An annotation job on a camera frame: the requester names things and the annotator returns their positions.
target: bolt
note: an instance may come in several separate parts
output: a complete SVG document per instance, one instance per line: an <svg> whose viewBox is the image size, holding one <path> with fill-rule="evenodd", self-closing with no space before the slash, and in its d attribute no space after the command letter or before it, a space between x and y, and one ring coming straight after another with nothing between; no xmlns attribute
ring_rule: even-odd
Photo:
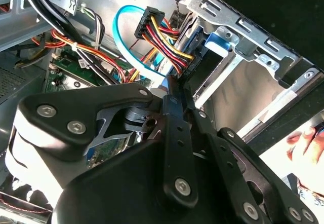
<svg viewBox="0 0 324 224"><path fill-rule="evenodd" d="M50 105L42 105L37 108L37 113L44 118L51 118L55 116L56 110Z"/></svg>
<svg viewBox="0 0 324 224"><path fill-rule="evenodd" d="M296 220L298 220L298 221L302 220L302 218L300 217L300 214L293 207L289 207L289 212Z"/></svg>
<svg viewBox="0 0 324 224"><path fill-rule="evenodd" d="M304 75L304 77L305 77L306 79L312 78L313 76L314 76L314 72L313 72L313 71L309 71L309 72L307 72L307 73Z"/></svg>
<svg viewBox="0 0 324 224"><path fill-rule="evenodd" d="M200 115L201 117L203 117L204 119L207 117L207 115L206 115L203 111L200 111L200 112L199 112L199 115Z"/></svg>
<svg viewBox="0 0 324 224"><path fill-rule="evenodd" d="M302 209L304 217L306 217L310 222L314 222L314 218L309 214L307 210Z"/></svg>
<svg viewBox="0 0 324 224"><path fill-rule="evenodd" d="M191 188L189 183L182 179L182 178L178 178L175 182L175 186L177 191L182 194L183 196L189 196L191 193Z"/></svg>
<svg viewBox="0 0 324 224"><path fill-rule="evenodd" d="M71 121L67 124L67 129L73 134L84 134L87 128L79 121Z"/></svg>
<svg viewBox="0 0 324 224"><path fill-rule="evenodd" d="M244 208L245 213L246 213L249 217L251 217L253 220L257 220L257 219L259 219L259 214L258 214L257 210L254 208L253 205L251 205L251 204L248 203L248 202L245 202L245 203L243 204L243 208Z"/></svg>
<svg viewBox="0 0 324 224"><path fill-rule="evenodd" d="M147 96L148 95L148 93L146 92L146 91L144 91L144 90L140 90L140 93L143 95L143 96Z"/></svg>
<svg viewBox="0 0 324 224"><path fill-rule="evenodd" d="M232 131L229 131L229 130L227 131L227 134L232 138L234 138L234 136L235 136L234 133Z"/></svg>

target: white label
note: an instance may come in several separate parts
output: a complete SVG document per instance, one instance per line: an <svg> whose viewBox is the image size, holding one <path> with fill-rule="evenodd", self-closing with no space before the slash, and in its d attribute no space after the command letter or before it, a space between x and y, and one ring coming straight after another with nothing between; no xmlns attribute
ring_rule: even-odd
<svg viewBox="0 0 324 224"><path fill-rule="evenodd" d="M86 68L86 67L88 67L87 62L85 62L83 59L79 59L78 61L79 61L79 64L80 64L80 67L81 67L81 68Z"/></svg>

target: person's hand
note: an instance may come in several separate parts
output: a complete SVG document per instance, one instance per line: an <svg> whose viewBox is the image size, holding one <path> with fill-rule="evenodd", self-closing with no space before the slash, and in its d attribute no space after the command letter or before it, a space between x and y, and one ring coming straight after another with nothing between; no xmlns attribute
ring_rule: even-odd
<svg viewBox="0 0 324 224"><path fill-rule="evenodd" d="M324 132L312 140L314 134L315 129L310 127L302 135L288 139L287 156L300 183L324 195Z"/></svg>

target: zip tie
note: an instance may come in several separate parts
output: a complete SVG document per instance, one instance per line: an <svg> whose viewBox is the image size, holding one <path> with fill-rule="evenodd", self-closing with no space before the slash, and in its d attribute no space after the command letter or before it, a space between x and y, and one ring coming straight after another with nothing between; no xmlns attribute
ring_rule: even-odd
<svg viewBox="0 0 324 224"><path fill-rule="evenodd" d="M71 44L72 51L76 52L77 51L77 42Z"/></svg>
<svg viewBox="0 0 324 224"><path fill-rule="evenodd" d="M81 13L85 13L85 8L87 7L86 3L81 4Z"/></svg>
<svg viewBox="0 0 324 224"><path fill-rule="evenodd" d="M95 47L95 48L101 46L100 43L96 43L96 42L94 42L94 41L90 42L90 45L91 45L92 47Z"/></svg>

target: ventilation grille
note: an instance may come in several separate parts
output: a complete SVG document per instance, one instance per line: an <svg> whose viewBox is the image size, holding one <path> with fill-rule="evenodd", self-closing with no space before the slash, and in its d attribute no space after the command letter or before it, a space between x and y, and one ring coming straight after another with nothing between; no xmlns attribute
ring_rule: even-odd
<svg viewBox="0 0 324 224"><path fill-rule="evenodd" d="M14 91L24 81L24 78L0 67L0 98Z"/></svg>

